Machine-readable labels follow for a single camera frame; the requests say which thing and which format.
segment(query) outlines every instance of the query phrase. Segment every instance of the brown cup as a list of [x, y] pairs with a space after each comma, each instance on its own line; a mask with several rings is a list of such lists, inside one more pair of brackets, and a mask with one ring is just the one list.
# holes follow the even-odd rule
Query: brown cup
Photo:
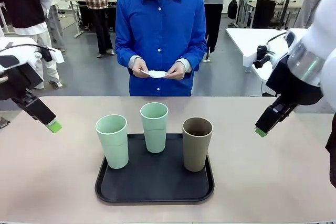
[[184, 167], [191, 172], [203, 169], [212, 136], [212, 123], [204, 118], [189, 118], [183, 126]]

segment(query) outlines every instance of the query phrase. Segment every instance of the blue shirt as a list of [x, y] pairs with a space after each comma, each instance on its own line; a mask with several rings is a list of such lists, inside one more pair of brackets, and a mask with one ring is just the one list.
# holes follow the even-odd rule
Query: blue shirt
[[149, 70], [168, 71], [180, 58], [192, 72], [183, 80], [137, 78], [130, 73], [130, 95], [190, 96], [194, 71], [206, 51], [203, 0], [118, 0], [116, 52], [128, 68], [139, 55]]

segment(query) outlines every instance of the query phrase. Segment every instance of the gray floor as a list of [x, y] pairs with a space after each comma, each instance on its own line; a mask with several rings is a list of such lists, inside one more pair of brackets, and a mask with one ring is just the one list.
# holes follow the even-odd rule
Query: gray floor
[[[222, 17], [216, 51], [212, 63], [202, 63], [195, 75], [194, 96], [260, 96], [261, 81], [254, 73], [246, 74], [242, 55], [234, 45], [226, 28], [230, 19]], [[38, 96], [49, 95], [129, 95], [127, 70], [117, 63], [116, 57], [97, 59], [95, 34], [84, 33], [77, 39], [75, 25], [64, 30], [67, 53], [65, 63], [58, 65], [64, 88], [52, 89], [48, 84]], [[263, 92], [269, 91], [265, 85]], [[1, 101], [0, 110], [16, 110], [12, 101]]]

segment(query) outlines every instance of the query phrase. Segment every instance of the cup rim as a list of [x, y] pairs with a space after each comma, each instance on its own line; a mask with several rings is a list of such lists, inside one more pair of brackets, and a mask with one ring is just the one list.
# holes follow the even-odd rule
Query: cup rim
[[[159, 117], [159, 118], [149, 118], [149, 117], [143, 115], [143, 114], [142, 114], [142, 109], [143, 109], [145, 106], [147, 106], [147, 105], [149, 105], [149, 104], [154, 104], [154, 103], [165, 106], [166, 109], [167, 109], [167, 112], [166, 112], [163, 116], [161, 116], [161, 117]], [[146, 119], [157, 120], [157, 119], [161, 119], [161, 118], [164, 118], [165, 116], [167, 116], [168, 111], [169, 111], [169, 109], [168, 109], [167, 105], [165, 105], [165, 104], [163, 104], [163, 103], [161, 103], [161, 102], [150, 102], [150, 103], [146, 103], [144, 106], [141, 107], [141, 109], [140, 109], [140, 114], [141, 114], [141, 116], [143, 116], [143, 117], [146, 118]]]
[[[98, 125], [98, 123], [99, 123], [101, 120], [103, 120], [104, 118], [107, 118], [108, 116], [119, 116], [119, 117], [123, 118], [123, 119], [125, 120], [125, 126], [124, 126], [122, 129], [120, 129], [120, 130], [118, 130], [118, 131], [116, 131], [116, 132], [113, 132], [113, 133], [103, 133], [103, 132], [98, 131], [98, 129], [97, 129], [97, 125]], [[114, 135], [114, 134], [117, 134], [117, 133], [123, 131], [123, 130], [126, 128], [126, 126], [127, 126], [127, 119], [126, 119], [124, 116], [122, 116], [122, 115], [117, 115], [117, 114], [111, 114], [111, 115], [105, 115], [105, 116], [103, 116], [101, 119], [99, 119], [99, 120], [97, 121], [97, 123], [96, 123], [96, 131], [97, 131], [99, 134], [102, 134], [102, 135]]]
[[[188, 121], [189, 119], [194, 119], [194, 118], [203, 119], [203, 120], [207, 121], [208, 123], [210, 123], [210, 125], [211, 125], [211, 131], [210, 131], [208, 134], [204, 135], [204, 136], [195, 136], [195, 135], [190, 134], [188, 131], [186, 131], [185, 128], [184, 128], [184, 123], [185, 123], [186, 121]], [[184, 131], [186, 134], [188, 134], [189, 136], [196, 137], [196, 138], [201, 138], [201, 137], [206, 137], [206, 136], [211, 135], [212, 132], [214, 131], [214, 126], [212, 125], [212, 122], [210, 122], [208, 119], [202, 118], [202, 117], [200, 117], [200, 116], [194, 116], [194, 117], [192, 117], [192, 118], [188, 118], [188, 119], [184, 120], [184, 122], [183, 122], [183, 124], [182, 124], [182, 129], [183, 129], [183, 131]]]

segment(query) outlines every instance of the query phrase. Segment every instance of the green cup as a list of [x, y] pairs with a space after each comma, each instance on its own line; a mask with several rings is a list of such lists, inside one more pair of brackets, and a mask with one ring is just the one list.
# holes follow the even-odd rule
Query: green cup
[[140, 110], [146, 147], [151, 153], [159, 153], [166, 147], [168, 108], [158, 102], [144, 105]]
[[96, 123], [96, 131], [109, 166], [123, 168], [128, 163], [127, 120], [121, 115], [107, 115]]

